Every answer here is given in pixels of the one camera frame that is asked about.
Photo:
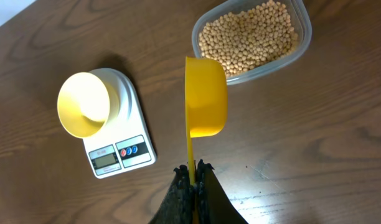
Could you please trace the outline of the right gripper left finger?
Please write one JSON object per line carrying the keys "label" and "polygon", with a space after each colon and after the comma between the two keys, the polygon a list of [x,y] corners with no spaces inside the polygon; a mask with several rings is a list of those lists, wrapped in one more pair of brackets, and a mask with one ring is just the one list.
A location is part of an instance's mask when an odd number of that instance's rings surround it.
{"label": "right gripper left finger", "polygon": [[190,184],[187,166],[174,169],[173,178],[164,200],[150,224],[191,224],[194,211],[194,190]]}

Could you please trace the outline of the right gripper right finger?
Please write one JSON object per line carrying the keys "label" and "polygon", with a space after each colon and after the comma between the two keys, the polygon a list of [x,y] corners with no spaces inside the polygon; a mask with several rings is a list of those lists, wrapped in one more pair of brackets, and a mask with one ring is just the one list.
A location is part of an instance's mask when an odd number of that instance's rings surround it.
{"label": "right gripper right finger", "polygon": [[202,159],[197,165],[197,189],[195,207],[199,223],[203,224],[247,224],[231,204],[210,163]]}

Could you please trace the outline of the yellow measuring scoop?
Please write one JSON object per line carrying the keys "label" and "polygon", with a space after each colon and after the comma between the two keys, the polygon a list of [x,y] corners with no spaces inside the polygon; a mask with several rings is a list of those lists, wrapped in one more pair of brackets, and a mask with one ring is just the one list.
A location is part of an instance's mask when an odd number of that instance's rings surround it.
{"label": "yellow measuring scoop", "polygon": [[221,64],[209,58],[187,57],[184,94],[189,179],[194,185],[192,139],[218,134],[227,120],[227,81]]}

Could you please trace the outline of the pale yellow bowl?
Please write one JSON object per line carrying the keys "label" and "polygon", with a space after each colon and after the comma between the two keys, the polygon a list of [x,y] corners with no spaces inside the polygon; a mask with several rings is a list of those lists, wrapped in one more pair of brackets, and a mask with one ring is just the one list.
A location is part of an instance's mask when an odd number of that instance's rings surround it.
{"label": "pale yellow bowl", "polygon": [[69,77],[57,98],[61,125],[66,132],[80,139],[99,133],[119,111],[120,99],[115,88],[88,72]]}

